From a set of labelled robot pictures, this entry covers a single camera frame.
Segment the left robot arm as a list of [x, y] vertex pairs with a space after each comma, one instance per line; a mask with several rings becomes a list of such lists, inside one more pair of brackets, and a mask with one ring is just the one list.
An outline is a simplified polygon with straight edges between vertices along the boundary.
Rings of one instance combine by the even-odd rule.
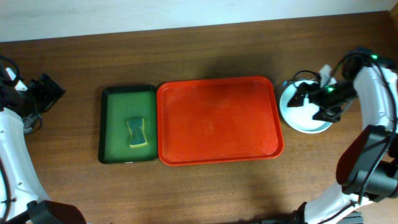
[[24, 84], [13, 60], [1, 63], [9, 64], [1, 65], [1, 223], [85, 223], [76, 206], [49, 197], [25, 142], [65, 90], [45, 73]]

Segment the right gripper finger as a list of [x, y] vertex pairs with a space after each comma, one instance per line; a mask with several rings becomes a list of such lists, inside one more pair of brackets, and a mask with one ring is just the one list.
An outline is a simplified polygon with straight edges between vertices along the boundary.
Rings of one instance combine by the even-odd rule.
[[319, 111], [312, 116], [312, 119], [328, 123], [337, 123], [340, 121], [340, 112], [338, 110], [324, 110], [320, 108]]
[[293, 97], [288, 101], [288, 107], [300, 107], [304, 105], [304, 99], [309, 99], [310, 101], [312, 98], [320, 91], [320, 84], [319, 83], [306, 83], [303, 82], [299, 86], [294, 86], [296, 92], [294, 93]]

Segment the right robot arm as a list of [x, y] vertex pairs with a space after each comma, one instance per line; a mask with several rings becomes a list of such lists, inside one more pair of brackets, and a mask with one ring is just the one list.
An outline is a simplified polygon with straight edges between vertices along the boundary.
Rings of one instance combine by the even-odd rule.
[[397, 72], [394, 62], [358, 47], [313, 80], [294, 75], [279, 100], [284, 121], [303, 133], [337, 123], [354, 100], [363, 128], [338, 161], [336, 180], [292, 214], [292, 223], [362, 223], [359, 208], [397, 197]]

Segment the yellow green scrub sponge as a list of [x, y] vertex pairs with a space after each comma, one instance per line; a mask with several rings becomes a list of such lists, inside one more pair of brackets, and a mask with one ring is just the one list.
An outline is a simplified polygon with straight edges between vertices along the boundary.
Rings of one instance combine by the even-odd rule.
[[127, 128], [130, 133], [129, 147], [138, 148], [148, 144], [145, 134], [144, 118], [132, 118], [127, 120]]

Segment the light blue plate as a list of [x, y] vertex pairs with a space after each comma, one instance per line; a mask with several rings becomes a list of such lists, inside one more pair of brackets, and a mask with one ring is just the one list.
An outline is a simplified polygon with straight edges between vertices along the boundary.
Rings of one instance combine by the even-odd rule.
[[290, 127], [302, 133], [317, 134], [327, 130], [332, 123], [313, 119], [315, 113], [319, 112], [320, 107], [310, 103], [307, 96], [304, 98], [303, 106], [287, 106], [287, 103], [293, 98], [296, 91], [293, 84], [289, 84], [281, 93], [279, 110], [284, 121]]

